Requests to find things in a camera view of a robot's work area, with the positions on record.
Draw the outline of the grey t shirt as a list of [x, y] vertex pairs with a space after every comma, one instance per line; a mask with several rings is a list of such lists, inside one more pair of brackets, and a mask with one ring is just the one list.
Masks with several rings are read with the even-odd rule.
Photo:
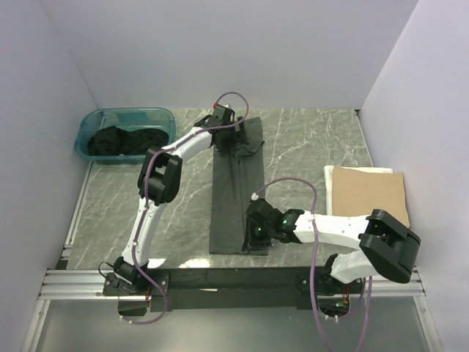
[[210, 254], [243, 253], [245, 213], [251, 195], [265, 184], [261, 118], [246, 120], [245, 130], [246, 144], [227, 153], [213, 151]]

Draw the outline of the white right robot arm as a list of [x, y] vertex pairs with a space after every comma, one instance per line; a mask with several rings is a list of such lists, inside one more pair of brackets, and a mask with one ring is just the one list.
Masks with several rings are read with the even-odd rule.
[[368, 216], [329, 216], [298, 209], [282, 213], [265, 199], [250, 201], [243, 246], [262, 249], [273, 239], [352, 249], [349, 254], [333, 255], [325, 265], [322, 286], [332, 293], [366, 276], [380, 275], [407, 284], [421, 245], [410, 228], [382, 209], [374, 209]]

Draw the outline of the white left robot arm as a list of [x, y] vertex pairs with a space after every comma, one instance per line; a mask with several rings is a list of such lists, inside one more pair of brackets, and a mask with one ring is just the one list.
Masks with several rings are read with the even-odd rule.
[[167, 205], [180, 190], [182, 167], [202, 151], [215, 146], [221, 152], [246, 141], [245, 117], [214, 103], [212, 114], [194, 124], [174, 143], [148, 149], [138, 178], [139, 207], [132, 233], [122, 254], [106, 274], [104, 296], [133, 296], [164, 289], [148, 274], [150, 247]]

